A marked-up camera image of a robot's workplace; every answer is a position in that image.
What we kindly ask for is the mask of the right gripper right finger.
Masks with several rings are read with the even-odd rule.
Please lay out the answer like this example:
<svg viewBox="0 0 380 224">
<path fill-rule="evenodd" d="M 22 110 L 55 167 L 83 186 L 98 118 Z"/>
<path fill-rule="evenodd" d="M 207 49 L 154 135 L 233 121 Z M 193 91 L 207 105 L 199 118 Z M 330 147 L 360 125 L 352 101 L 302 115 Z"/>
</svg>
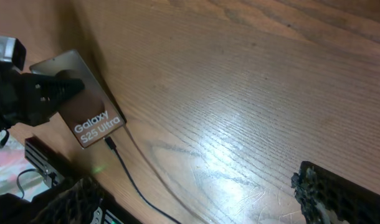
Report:
<svg viewBox="0 0 380 224">
<path fill-rule="evenodd" d="M 380 195 L 310 161 L 291 178 L 307 223 L 380 224 Z"/>
</svg>

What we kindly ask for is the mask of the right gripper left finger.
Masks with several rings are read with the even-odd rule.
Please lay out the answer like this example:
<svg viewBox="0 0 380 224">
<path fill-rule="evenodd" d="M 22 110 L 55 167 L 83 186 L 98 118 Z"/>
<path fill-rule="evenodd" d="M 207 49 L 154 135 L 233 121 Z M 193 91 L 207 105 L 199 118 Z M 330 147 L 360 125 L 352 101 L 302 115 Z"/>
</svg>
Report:
<svg viewBox="0 0 380 224">
<path fill-rule="evenodd" d="M 61 184 L 35 196 L 32 201 L 13 194 L 0 195 L 0 224 L 91 223 L 105 193 L 92 178 Z"/>
</svg>

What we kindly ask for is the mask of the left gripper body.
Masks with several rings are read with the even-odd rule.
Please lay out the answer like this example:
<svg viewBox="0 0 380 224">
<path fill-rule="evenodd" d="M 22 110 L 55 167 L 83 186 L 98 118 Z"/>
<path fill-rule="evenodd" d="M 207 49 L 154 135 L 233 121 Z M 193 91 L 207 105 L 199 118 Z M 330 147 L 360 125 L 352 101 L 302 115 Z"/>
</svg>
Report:
<svg viewBox="0 0 380 224">
<path fill-rule="evenodd" d="M 31 125 L 23 87 L 30 76 L 30 73 L 19 73 L 15 69 L 0 70 L 0 131 L 17 123 Z"/>
</svg>

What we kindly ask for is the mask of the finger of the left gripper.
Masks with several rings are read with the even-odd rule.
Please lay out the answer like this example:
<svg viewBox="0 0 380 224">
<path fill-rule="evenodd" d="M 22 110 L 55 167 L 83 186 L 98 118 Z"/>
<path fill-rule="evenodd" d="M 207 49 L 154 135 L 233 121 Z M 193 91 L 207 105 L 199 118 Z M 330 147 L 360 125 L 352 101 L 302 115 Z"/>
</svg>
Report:
<svg viewBox="0 0 380 224">
<path fill-rule="evenodd" d="M 44 124 L 69 99 L 85 89 L 78 78 L 59 78 L 25 73 L 20 76 L 19 122 Z"/>
</svg>

